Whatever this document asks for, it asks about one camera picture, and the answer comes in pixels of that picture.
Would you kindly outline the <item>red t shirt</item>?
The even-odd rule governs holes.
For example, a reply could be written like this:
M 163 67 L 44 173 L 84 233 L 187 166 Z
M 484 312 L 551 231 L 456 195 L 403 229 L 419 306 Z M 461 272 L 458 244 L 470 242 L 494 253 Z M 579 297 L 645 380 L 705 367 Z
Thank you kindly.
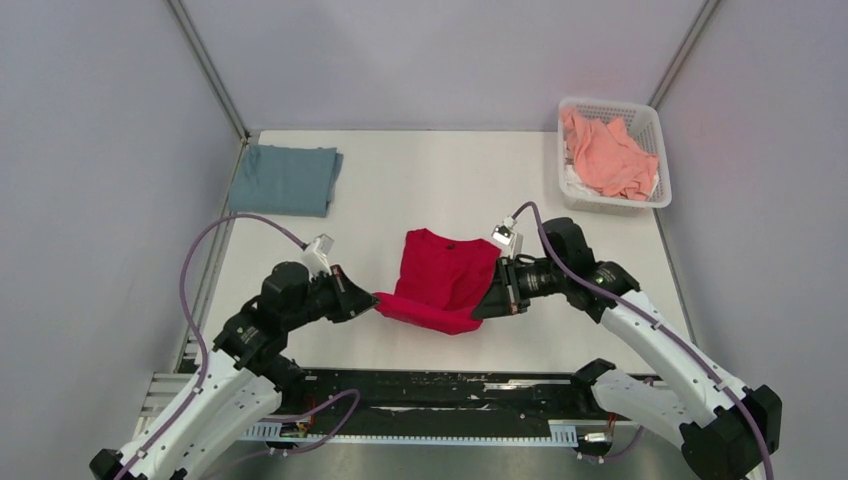
M 377 312 L 417 327 L 458 335 L 478 330 L 472 311 L 488 291 L 501 250 L 483 239 L 454 240 L 426 228 L 406 233 L 392 293 L 377 292 Z

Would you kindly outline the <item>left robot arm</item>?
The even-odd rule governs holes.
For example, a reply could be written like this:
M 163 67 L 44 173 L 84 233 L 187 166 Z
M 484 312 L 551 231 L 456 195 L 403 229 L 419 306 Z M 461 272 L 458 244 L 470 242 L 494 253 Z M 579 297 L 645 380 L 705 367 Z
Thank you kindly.
M 290 332 L 326 319 L 352 320 L 378 304 L 340 266 L 317 274 L 297 262 L 276 265 L 258 295 L 215 337 L 174 399 L 134 440 L 90 461 L 97 479 L 197 479 L 231 444 L 276 410 L 297 412 L 305 374 L 282 356 Z

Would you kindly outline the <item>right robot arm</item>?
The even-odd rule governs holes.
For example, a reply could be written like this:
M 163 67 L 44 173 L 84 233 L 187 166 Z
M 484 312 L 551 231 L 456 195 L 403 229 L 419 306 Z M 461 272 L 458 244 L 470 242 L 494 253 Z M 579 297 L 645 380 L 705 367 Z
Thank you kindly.
M 492 233 L 507 256 L 474 315 L 496 318 L 527 311 L 535 298 L 563 295 L 568 304 L 624 341 L 660 377 L 656 388 L 613 363 L 596 359 L 575 374 L 571 403 L 584 417 L 604 410 L 637 422 L 677 447 L 700 479 L 746 479 L 756 469 L 773 478 L 782 401 L 722 368 L 685 339 L 639 283 L 615 262 L 599 261 L 570 218 L 541 223 L 542 257 L 520 252 L 516 219 Z

